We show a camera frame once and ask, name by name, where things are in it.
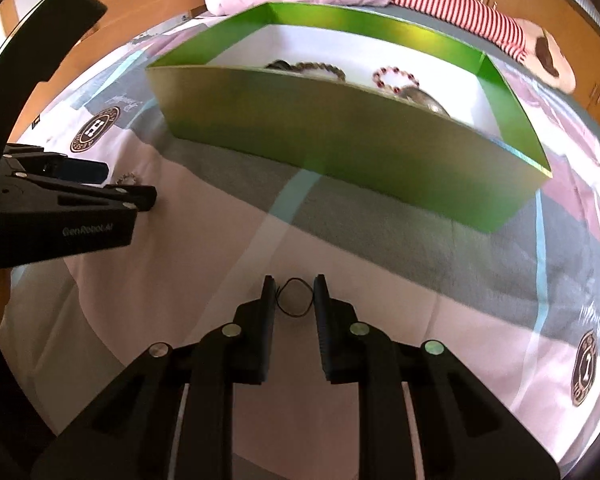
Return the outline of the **striped bed sheet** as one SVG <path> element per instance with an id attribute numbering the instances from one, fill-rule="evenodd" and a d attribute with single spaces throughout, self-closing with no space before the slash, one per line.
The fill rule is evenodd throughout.
<path id="1" fill-rule="evenodd" d="M 552 175 L 499 229 L 284 162 L 181 139 L 147 67 L 222 18 L 126 51 L 62 92 L 22 140 L 106 162 L 158 200 L 129 246 L 15 270 L 0 338 L 43 426 L 60 434 L 155 342 L 193 344 L 283 286 L 262 386 L 236 390 L 240 478 L 352 479 L 355 386 L 327 382 L 308 284 L 404 344 L 437 339 L 568 474 L 600 454 L 600 138 L 567 100 L 490 58 Z"/>

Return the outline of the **green cardboard box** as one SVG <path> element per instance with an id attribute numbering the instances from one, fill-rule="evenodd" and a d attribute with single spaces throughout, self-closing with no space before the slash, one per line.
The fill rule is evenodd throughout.
<path id="1" fill-rule="evenodd" d="M 370 188 L 481 232 L 499 229 L 552 175 L 485 53 L 392 16 L 265 3 L 146 73 L 178 138 Z M 401 99 L 405 86 L 450 116 Z"/>

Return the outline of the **brown leather bangle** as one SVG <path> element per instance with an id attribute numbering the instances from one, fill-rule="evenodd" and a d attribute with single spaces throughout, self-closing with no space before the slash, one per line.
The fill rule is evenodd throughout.
<path id="1" fill-rule="evenodd" d="M 430 112 L 434 112 L 445 117 L 450 116 L 446 109 L 436 99 L 417 86 L 403 87 L 399 91 L 398 96 L 407 102 L 418 105 L 422 108 L 426 108 L 427 110 L 430 110 Z"/>

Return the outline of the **striped plush dog toy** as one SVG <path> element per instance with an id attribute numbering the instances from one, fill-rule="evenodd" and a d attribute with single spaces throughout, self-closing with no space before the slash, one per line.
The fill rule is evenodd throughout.
<path id="1" fill-rule="evenodd" d="M 495 44 L 544 84 L 571 94 L 576 75 L 556 39 L 545 28 L 490 8 L 479 0 L 391 0 Z"/>

